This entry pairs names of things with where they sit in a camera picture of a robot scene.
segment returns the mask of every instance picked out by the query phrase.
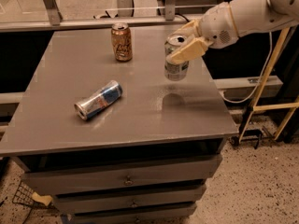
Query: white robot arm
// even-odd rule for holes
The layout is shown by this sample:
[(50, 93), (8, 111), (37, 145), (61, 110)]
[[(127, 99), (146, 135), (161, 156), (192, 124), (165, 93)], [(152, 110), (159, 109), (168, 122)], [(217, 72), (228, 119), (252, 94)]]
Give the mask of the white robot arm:
[(233, 0), (208, 10), (200, 20), (194, 20), (175, 31), (186, 35), (187, 41), (167, 60), (183, 63), (203, 56), (208, 48), (222, 49), (239, 37), (266, 33), (299, 23), (299, 0)]

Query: drawer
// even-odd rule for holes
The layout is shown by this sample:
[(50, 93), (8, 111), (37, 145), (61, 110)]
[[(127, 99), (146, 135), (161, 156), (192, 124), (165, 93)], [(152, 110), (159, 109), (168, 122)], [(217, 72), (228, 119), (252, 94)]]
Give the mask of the drawer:
[(138, 209), (164, 203), (186, 203), (199, 200), (206, 191), (202, 180), (142, 188), (104, 190), (60, 195), (54, 205), (65, 214), (88, 213), (113, 209)]
[(22, 181), (40, 195), (119, 189), (212, 177), (221, 155), (28, 173)]
[(88, 215), (74, 216), (76, 224), (117, 224), (117, 223), (139, 223), (143, 220), (187, 217), (196, 209), (195, 203), (172, 204), (140, 210), (115, 211), (93, 213)]

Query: can label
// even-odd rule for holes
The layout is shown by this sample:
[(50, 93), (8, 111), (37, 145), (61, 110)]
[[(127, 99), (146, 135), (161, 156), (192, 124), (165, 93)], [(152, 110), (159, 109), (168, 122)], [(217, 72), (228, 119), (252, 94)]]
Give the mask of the can label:
[(179, 81), (186, 77), (189, 62), (180, 64), (171, 64), (165, 61), (164, 75), (172, 81)]
[(121, 85), (117, 81), (111, 80), (89, 98), (75, 103), (75, 110), (82, 119), (86, 120), (114, 103), (121, 95)]

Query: blue and silver can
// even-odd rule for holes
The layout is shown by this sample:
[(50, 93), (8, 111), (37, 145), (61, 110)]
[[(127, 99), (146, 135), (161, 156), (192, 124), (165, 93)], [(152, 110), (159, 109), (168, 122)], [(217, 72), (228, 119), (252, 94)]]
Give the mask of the blue and silver can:
[(75, 103), (75, 110), (82, 119), (87, 120), (110, 106), (121, 95), (121, 85), (117, 81), (111, 80), (92, 96)]

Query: aluminum can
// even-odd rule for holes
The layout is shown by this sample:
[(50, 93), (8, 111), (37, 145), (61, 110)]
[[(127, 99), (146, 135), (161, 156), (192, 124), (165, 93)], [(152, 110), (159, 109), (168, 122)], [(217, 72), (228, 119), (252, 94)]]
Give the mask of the aluminum can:
[(179, 81), (186, 77), (189, 62), (173, 64), (167, 59), (167, 56), (174, 52), (176, 49), (180, 48), (185, 41), (187, 40), (187, 36), (180, 34), (172, 34), (170, 35), (165, 42), (165, 66), (164, 66), (164, 75), (172, 80)]
[(87, 120), (110, 106), (121, 95), (121, 85), (117, 81), (111, 80), (105, 87), (92, 94), (92, 96), (75, 103), (75, 110), (82, 119)]
[(111, 41), (116, 60), (127, 62), (132, 59), (132, 38), (129, 25), (124, 22), (112, 25)]

